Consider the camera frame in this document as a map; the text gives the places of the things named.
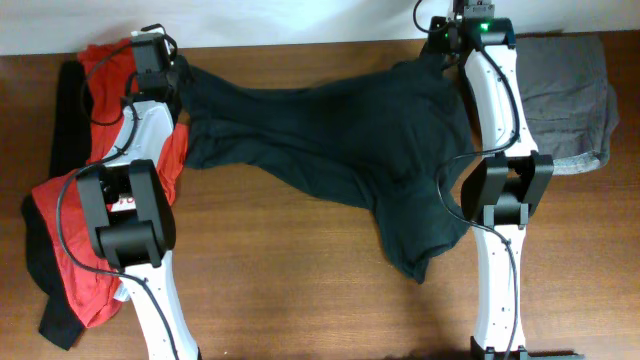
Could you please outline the black Nike t-shirt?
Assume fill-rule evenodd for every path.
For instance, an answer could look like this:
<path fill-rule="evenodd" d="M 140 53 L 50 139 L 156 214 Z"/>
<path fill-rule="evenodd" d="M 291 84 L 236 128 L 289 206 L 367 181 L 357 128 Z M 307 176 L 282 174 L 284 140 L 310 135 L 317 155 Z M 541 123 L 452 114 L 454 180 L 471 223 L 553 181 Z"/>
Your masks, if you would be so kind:
<path fill-rule="evenodd" d="M 250 89 L 175 61 L 190 116 L 186 164 L 259 167 L 311 196 L 370 211 L 387 259 L 423 282 L 466 226 L 440 166 L 473 148 L 465 107 L 422 54 L 387 70 L 301 89 Z"/>

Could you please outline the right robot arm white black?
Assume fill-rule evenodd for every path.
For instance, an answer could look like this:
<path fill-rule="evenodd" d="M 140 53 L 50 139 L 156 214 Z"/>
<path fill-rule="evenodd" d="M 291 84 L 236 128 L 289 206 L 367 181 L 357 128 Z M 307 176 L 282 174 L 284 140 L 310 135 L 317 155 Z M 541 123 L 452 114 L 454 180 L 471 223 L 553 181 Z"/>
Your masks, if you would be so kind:
<path fill-rule="evenodd" d="M 520 306 L 526 228 L 554 172 L 524 115 L 517 82 L 516 36 L 485 0 L 460 0 L 427 28 L 429 52 L 456 55 L 476 106 L 482 148 L 464 180 L 461 209 L 478 255 L 478 314 L 471 336 L 475 359 L 534 358 L 526 345 Z"/>

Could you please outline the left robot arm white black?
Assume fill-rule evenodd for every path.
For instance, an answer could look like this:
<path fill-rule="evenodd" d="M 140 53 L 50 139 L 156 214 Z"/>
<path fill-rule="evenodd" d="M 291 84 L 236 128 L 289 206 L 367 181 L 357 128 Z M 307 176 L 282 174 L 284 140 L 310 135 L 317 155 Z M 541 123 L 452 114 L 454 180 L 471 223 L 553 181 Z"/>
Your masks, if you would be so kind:
<path fill-rule="evenodd" d="M 132 33 L 122 127 L 109 152 L 76 176 L 91 247 L 133 302 L 152 359 L 198 359 L 173 276 L 176 225 L 157 167 L 174 132 L 176 42 L 154 24 Z"/>

